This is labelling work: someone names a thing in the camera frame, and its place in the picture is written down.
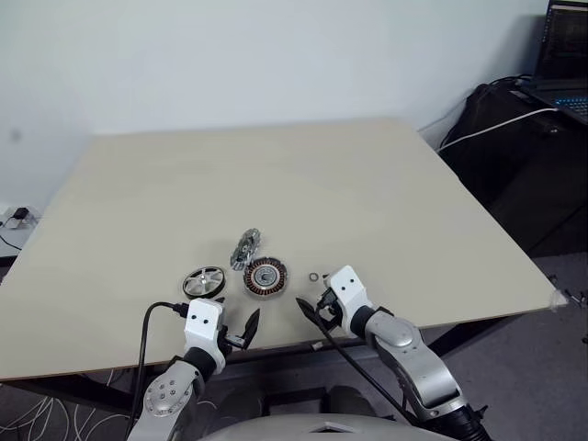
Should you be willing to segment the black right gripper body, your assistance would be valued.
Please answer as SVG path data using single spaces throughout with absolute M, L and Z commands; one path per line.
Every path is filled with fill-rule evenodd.
M 343 311 L 339 299 L 330 285 L 330 278 L 323 281 L 325 290 L 318 298 L 315 310 L 319 312 L 325 321 L 325 327 L 320 329 L 333 329 L 339 327 L 343 320 Z

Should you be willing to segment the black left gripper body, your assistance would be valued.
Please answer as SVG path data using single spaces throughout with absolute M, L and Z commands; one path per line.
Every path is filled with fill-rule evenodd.
M 224 355 L 230 355 L 234 348 L 244 350 L 246 348 L 245 340 L 240 336 L 228 334 L 229 330 L 226 325 L 221 327 L 221 352 Z

